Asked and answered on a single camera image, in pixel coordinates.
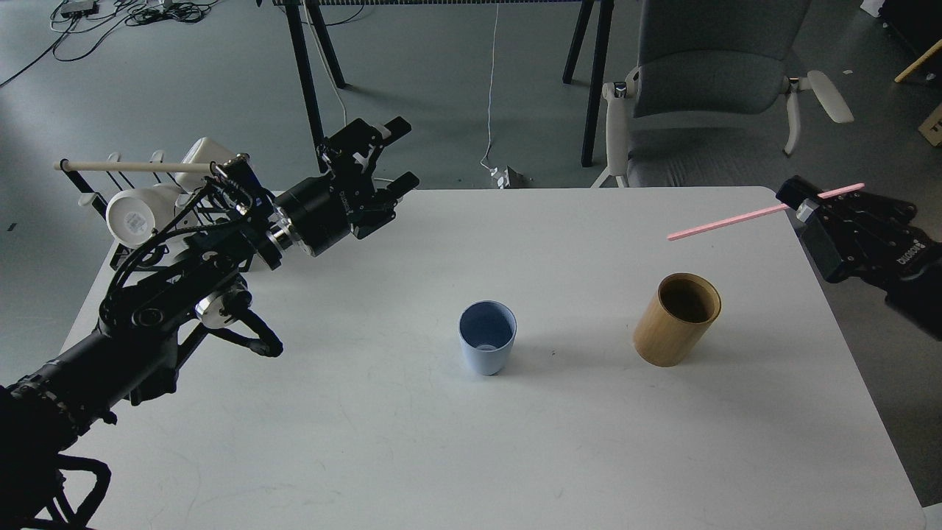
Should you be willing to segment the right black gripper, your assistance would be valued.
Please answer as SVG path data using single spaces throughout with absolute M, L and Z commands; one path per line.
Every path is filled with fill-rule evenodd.
M 912 202 L 864 191 L 830 198 L 794 175 L 775 198 L 805 225 L 801 242 L 822 278 L 831 284 L 859 278 L 887 293 L 940 288 L 940 244 L 911 224 Z

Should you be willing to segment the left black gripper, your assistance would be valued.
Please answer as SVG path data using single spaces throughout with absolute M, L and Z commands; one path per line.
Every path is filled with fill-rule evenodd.
M 396 218 L 398 203 L 419 178 L 405 172 L 376 190 L 372 175 L 383 150 L 412 130 L 401 116 L 383 125 L 355 119 L 316 145 L 324 177 L 303 179 L 276 196 L 290 234 L 307 255 L 321 255 L 350 234 L 365 239 Z

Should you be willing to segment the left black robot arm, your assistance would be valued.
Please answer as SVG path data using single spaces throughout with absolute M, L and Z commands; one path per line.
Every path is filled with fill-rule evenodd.
M 381 153 L 411 131 L 356 119 L 316 148 L 326 170 L 274 195 L 245 154 L 212 163 L 184 208 L 117 269 L 91 334 L 2 389 L 2 527 L 85 529 L 111 479 L 107 464 L 66 451 L 120 400 L 139 405 L 177 389 L 180 369 L 209 335 L 276 358 L 283 343 L 250 309 L 240 269 L 270 269 L 296 246 L 310 256 L 396 217 L 419 179 L 377 188 Z

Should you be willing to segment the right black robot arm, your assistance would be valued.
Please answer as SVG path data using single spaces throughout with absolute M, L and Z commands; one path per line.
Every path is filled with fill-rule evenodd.
M 911 224 L 916 205 L 867 191 L 822 198 L 804 178 L 777 194 L 804 225 L 800 239 L 832 284 L 852 276 L 885 293 L 885 304 L 933 339 L 941 332 L 940 242 Z

